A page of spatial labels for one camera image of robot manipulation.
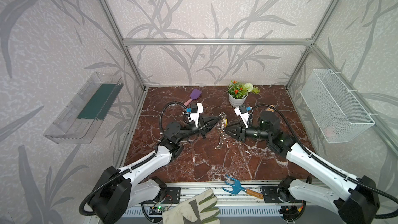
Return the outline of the blue garden hand fork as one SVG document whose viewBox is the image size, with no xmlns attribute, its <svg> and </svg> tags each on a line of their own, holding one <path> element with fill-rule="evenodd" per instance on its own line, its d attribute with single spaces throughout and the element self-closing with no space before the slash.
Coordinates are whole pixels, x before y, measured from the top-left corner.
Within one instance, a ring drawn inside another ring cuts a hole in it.
<svg viewBox="0 0 398 224">
<path fill-rule="evenodd" d="M 223 189 L 225 192 L 227 192 L 227 193 L 229 193 L 229 194 L 232 194 L 232 195 L 237 195 L 237 194 L 239 194 L 241 191 L 243 191 L 243 192 L 245 192 L 246 194 L 248 194 L 248 195 L 250 195 L 250 196 L 256 197 L 256 198 L 261 199 L 261 200 L 264 199 L 263 194 L 261 194 L 261 193 L 259 193 L 259 192 L 256 192 L 256 191 L 253 191 L 253 190 L 248 189 L 248 188 L 244 188 L 244 187 L 241 185 L 241 182 L 240 182 L 238 179 L 235 179 L 235 178 L 233 178 L 233 177 L 230 177 L 229 175 L 226 175 L 226 178 L 231 179 L 233 182 L 232 182 L 232 183 L 229 183 L 228 181 L 225 180 L 225 184 L 226 184 L 227 186 L 230 186 L 230 187 L 231 187 L 231 190 L 226 189 L 225 187 L 223 187 L 222 189 Z"/>
</svg>

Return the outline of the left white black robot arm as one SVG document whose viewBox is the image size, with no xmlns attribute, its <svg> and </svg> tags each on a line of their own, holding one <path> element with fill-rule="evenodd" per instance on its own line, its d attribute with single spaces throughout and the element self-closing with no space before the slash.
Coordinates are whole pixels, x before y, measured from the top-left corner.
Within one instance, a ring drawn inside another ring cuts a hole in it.
<svg viewBox="0 0 398 224">
<path fill-rule="evenodd" d="M 184 146 L 181 141 L 196 134 L 204 138 L 220 120 L 220 116 L 199 116 L 186 125 L 170 122 L 161 128 L 161 139 L 154 151 L 127 166 L 108 167 L 93 190 L 82 200 L 79 213 L 97 216 L 104 224 L 114 224 L 127 209 L 159 199 L 164 195 L 166 184 L 157 177 L 145 179 L 182 153 Z"/>
</svg>

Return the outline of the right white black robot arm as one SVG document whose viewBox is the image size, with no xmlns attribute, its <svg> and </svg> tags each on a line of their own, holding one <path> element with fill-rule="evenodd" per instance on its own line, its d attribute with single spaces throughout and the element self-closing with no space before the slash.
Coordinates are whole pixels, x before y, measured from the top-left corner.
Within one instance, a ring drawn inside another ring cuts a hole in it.
<svg viewBox="0 0 398 224">
<path fill-rule="evenodd" d="M 378 214 L 379 196 L 393 202 L 398 201 L 397 197 L 377 189 L 371 178 L 358 178 L 316 155 L 294 132 L 281 131 L 280 121 L 286 118 L 279 110 L 263 111 L 258 126 L 252 124 L 251 107 L 240 106 L 234 111 L 240 121 L 227 124 L 226 134 L 239 142 L 246 138 L 266 141 L 273 153 L 305 169 L 327 186 L 318 187 L 288 176 L 278 186 L 283 201 L 294 198 L 316 204 L 336 213 L 347 224 L 370 224 L 374 219 L 397 217 L 397 211 Z"/>
</svg>

